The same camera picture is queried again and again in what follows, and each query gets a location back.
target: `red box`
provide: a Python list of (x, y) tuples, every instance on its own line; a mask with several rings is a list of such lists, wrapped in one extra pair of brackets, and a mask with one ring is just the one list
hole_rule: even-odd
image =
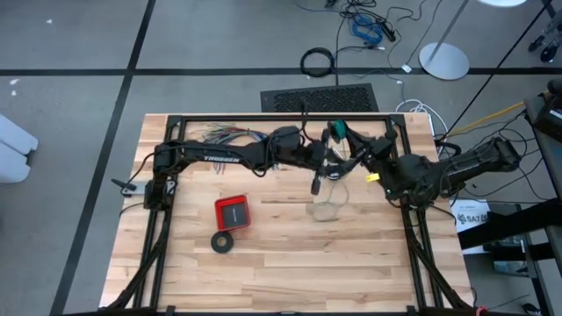
[(220, 232), (249, 226), (249, 209), (246, 196), (225, 197), (214, 203), (217, 227)]

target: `wooden table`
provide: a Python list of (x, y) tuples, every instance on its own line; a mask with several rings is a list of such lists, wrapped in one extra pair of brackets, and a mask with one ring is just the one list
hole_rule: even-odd
[[(162, 142), (167, 117), (145, 117), (133, 171)], [(408, 113), (406, 119), (413, 153), (435, 160), (427, 116)], [(190, 122), (188, 138), (201, 139), (215, 123)], [(264, 133), (278, 126), (300, 125), (270, 121), (235, 124)], [(368, 135), (385, 131), (378, 122), (348, 124)], [(325, 126), (326, 122), (309, 122), (306, 130), (318, 138)], [(340, 152), (349, 148), (335, 147)], [(137, 180), (150, 179), (151, 169), (149, 161)], [(310, 194), (313, 175), (309, 170), (281, 166), (258, 178), (238, 165), (227, 165), (219, 175), (212, 163), (191, 165), (179, 176), (159, 310), (175, 305), (178, 311), (390, 312), (416, 305), (400, 210), (385, 201), (380, 185), (366, 183), (365, 175), (367, 171), (358, 167), (338, 184), (323, 181), (320, 195), (314, 197)], [(334, 214), (334, 208), (313, 206), (328, 198), (333, 185), (331, 201), (342, 204), (346, 187), (349, 201), (336, 209), (336, 220), (314, 220), (311, 209), (317, 218)], [(214, 201), (239, 194), (248, 197), (252, 224), (234, 231), (230, 253), (216, 254), (210, 247), (217, 231)], [(124, 206), (140, 201), (141, 197), (127, 198)], [(445, 201), (437, 205), (449, 210)], [(100, 305), (111, 303), (137, 270), (147, 220), (148, 211), (140, 206), (120, 218)], [(470, 283), (453, 219), (430, 209), (427, 222), (436, 266), (471, 304)], [(432, 305), (424, 269), (422, 274), (428, 304)], [(150, 278), (144, 305), (148, 305)]]

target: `black tape roll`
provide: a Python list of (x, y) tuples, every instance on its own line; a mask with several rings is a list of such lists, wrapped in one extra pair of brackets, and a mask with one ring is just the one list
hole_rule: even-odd
[(211, 247), (219, 254), (225, 254), (234, 246), (234, 238), (229, 232), (218, 232), (211, 238)]
[[(320, 72), (312, 72), (312, 71), (308, 70), (307, 68), (305, 68), (305, 59), (308, 56), (310, 56), (311, 54), (323, 54), (324, 56), (326, 56), (330, 60), (330, 67), (328, 67), (325, 70), (322, 70)], [(315, 47), (315, 48), (309, 49), (300, 58), (300, 72), (305, 74), (305, 75), (309, 75), (309, 76), (315, 77), (315, 78), (320, 78), (320, 77), (331, 74), (332, 69), (335, 67), (334, 65), (335, 65), (334, 56), (332, 56), (332, 53), (324, 47)]]

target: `white stand base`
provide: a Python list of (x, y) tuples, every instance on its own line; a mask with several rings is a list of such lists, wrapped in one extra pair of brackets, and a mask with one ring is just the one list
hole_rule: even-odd
[(466, 54), (451, 44), (443, 43), (428, 62), (437, 43), (427, 44), (420, 51), (420, 64), (430, 75), (443, 80), (457, 80), (468, 74), (470, 62)]

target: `white cord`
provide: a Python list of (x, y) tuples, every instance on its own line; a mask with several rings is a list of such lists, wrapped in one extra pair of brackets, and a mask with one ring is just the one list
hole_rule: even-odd
[[(445, 129), (445, 133), (447, 133), (449, 131), (449, 128), (447, 127), (447, 125), (445, 124), (445, 121), (443, 120), (443, 118), (441, 118), (441, 115), (439, 115), (439, 113), (437, 113), (435, 110), (433, 110), (429, 105), (424, 104), (422, 101), (420, 100), (416, 100), (416, 99), (408, 99), (400, 104), (398, 104), (398, 106), (396, 106), (396, 112), (400, 112), (400, 107), (408, 104), (408, 103), (417, 103), (417, 105), (413, 108), (411, 108), (409, 111), (410, 112), (415, 112), (415, 113), (427, 113), (429, 115), (429, 119), (431, 122), (431, 125), (433, 125), (433, 120), (431, 120), (431, 113), (433, 113), (440, 121), (441, 124), (443, 125), (443, 128)], [(431, 128), (433, 129), (434, 132), (434, 137), (435, 137), (435, 128), (433, 126), (431, 126)], [(441, 147), (439, 149), (439, 154), (441, 155), (443, 151), (443, 147)]]

